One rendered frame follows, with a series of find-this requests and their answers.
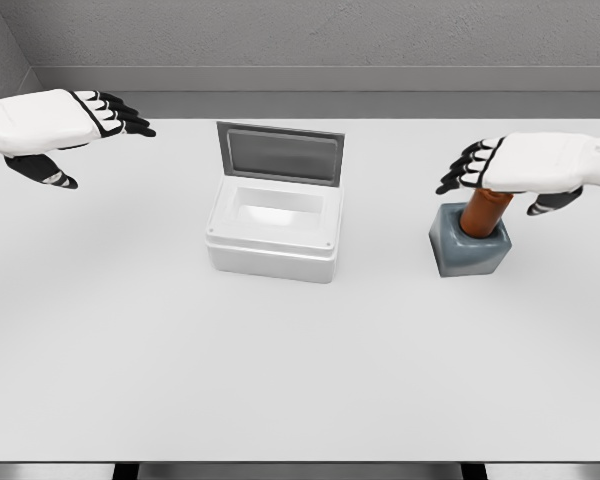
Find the blue-grey bottle with brown cap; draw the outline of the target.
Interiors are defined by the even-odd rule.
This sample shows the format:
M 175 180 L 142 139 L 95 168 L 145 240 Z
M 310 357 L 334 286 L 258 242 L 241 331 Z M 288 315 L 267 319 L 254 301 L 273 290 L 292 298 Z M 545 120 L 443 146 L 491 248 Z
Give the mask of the blue-grey bottle with brown cap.
M 502 216 L 513 196 L 478 188 L 466 203 L 444 203 L 429 231 L 442 278 L 495 272 L 512 247 Z

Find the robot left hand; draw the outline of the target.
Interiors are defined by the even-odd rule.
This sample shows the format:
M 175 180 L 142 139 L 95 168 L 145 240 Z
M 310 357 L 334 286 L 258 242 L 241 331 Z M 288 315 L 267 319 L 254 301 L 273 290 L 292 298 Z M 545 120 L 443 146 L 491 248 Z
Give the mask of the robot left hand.
M 78 188 L 50 151 L 124 134 L 156 136 L 136 109 L 107 92 L 53 89 L 0 99 L 0 155 L 11 170 L 40 184 Z

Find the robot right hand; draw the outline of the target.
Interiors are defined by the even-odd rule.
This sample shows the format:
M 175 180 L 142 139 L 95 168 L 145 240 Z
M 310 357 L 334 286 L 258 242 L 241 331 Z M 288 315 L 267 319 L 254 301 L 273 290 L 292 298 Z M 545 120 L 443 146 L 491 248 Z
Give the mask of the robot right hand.
M 440 179 L 438 195 L 461 187 L 496 193 L 532 192 L 529 216 L 559 210 L 600 187 L 600 137 L 581 133 L 512 133 L 466 147 Z

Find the white box body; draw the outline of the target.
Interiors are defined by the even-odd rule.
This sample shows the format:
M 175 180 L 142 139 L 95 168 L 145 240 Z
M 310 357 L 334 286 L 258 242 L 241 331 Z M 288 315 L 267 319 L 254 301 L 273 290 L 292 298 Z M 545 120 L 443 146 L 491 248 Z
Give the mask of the white box body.
M 206 226 L 219 271 L 318 284 L 336 271 L 344 189 L 222 178 Z

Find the grey hinged box lid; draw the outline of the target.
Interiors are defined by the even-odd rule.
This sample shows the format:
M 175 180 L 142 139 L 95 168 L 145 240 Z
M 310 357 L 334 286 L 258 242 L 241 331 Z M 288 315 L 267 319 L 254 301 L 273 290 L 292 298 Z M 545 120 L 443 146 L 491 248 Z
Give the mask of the grey hinged box lid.
M 224 174 L 338 188 L 345 135 L 216 123 Z

